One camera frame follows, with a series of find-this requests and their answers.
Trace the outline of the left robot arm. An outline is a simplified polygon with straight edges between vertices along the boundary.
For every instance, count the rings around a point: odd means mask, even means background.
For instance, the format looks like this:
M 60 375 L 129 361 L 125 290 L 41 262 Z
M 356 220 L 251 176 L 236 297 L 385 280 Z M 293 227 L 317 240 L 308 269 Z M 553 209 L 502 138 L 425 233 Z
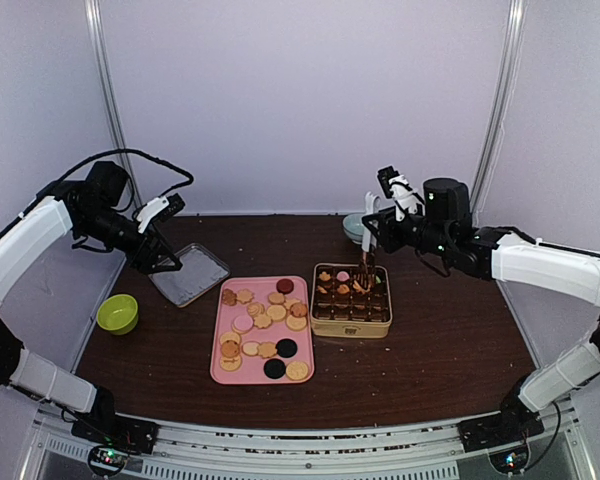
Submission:
M 104 278 L 103 259 L 72 254 L 66 206 L 48 193 L 0 234 L 0 416 L 32 413 L 16 391 L 86 413 L 86 429 L 103 444 L 124 433 L 118 415 L 97 405 L 100 389 L 66 370 L 89 302 Z

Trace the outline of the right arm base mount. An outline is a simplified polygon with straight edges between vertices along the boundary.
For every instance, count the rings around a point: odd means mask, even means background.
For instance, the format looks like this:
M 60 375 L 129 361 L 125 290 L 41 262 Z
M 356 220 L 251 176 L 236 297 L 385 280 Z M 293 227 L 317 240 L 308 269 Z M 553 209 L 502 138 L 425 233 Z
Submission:
M 458 431 L 464 451 L 469 453 L 524 442 L 545 429 L 534 414 L 519 419 L 513 414 L 496 413 L 461 421 Z

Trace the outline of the silver metal tin lid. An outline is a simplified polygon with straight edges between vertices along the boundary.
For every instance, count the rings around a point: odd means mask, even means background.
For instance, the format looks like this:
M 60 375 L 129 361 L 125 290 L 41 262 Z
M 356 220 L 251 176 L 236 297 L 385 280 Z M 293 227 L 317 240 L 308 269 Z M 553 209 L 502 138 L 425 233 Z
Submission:
M 192 243 L 176 256 L 182 264 L 179 270 L 154 273 L 149 278 L 178 308 L 187 306 L 230 276 L 229 266 L 200 244 Z

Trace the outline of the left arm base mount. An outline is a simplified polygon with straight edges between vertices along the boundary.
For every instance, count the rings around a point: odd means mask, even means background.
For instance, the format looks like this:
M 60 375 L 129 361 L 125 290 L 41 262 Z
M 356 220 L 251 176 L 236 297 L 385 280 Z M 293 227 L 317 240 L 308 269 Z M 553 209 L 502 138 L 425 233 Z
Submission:
M 114 414 L 112 420 L 66 410 L 73 418 L 71 434 L 131 454 L 151 454 L 158 437 L 155 422 Z

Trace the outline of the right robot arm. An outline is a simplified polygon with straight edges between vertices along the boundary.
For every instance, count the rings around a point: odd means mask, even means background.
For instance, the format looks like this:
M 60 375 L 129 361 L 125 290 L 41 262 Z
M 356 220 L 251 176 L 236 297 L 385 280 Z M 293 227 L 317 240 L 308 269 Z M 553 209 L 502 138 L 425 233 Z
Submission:
M 457 270 L 562 293 L 600 308 L 600 251 L 547 243 L 514 226 L 478 228 L 472 223 L 468 188 L 455 179 L 429 179 L 419 192 L 391 166 L 379 170 L 377 178 L 394 204 L 371 208 L 363 224 L 367 239 L 385 252 L 408 246 L 419 259 L 428 254 L 440 258 L 435 271 L 441 276 Z M 515 388 L 512 404 L 493 419 L 493 433 L 502 441 L 515 440 L 530 426 L 530 412 L 598 375 L 600 315 L 589 337 Z

